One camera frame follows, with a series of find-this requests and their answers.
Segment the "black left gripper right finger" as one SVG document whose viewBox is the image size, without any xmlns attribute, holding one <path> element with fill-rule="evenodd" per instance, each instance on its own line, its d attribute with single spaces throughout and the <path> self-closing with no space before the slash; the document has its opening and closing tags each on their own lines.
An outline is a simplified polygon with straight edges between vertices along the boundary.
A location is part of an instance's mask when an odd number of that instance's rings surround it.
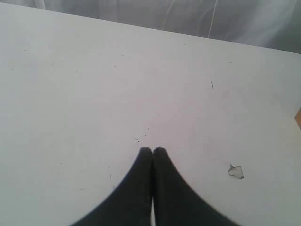
<svg viewBox="0 0 301 226">
<path fill-rule="evenodd" d="M 236 226 L 185 182 L 163 147 L 153 152 L 153 199 L 158 226 Z"/>
</svg>

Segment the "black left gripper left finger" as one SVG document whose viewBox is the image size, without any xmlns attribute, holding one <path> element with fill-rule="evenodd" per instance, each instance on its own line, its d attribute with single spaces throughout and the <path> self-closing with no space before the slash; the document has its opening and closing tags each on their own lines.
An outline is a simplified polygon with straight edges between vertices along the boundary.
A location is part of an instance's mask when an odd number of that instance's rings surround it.
<svg viewBox="0 0 301 226">
<path fill-rule="evenodd" d="M 129 172 L 113 192 L 75 226 L 150 226 L 152 151 L 142 147 Z"/>
</svg>

